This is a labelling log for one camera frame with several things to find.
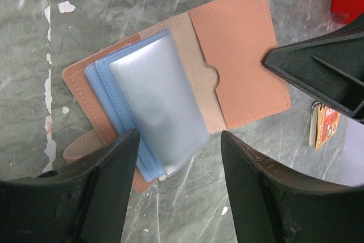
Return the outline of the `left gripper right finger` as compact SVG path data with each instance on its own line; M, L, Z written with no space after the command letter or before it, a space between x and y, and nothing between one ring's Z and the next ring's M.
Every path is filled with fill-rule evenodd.
M229 131L221 155L238 242L362 242L363 187L293 170Z

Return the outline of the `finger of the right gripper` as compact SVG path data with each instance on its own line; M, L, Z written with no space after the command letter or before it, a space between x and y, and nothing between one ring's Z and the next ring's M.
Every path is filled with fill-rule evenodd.
M363 15L329 34L273 48L265 54L262 65L363 123Z

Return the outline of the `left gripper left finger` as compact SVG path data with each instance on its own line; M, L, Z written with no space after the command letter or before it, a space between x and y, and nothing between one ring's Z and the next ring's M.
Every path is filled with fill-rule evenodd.
M120 242L139 141L132 129L57 170L1 181L1 241Z

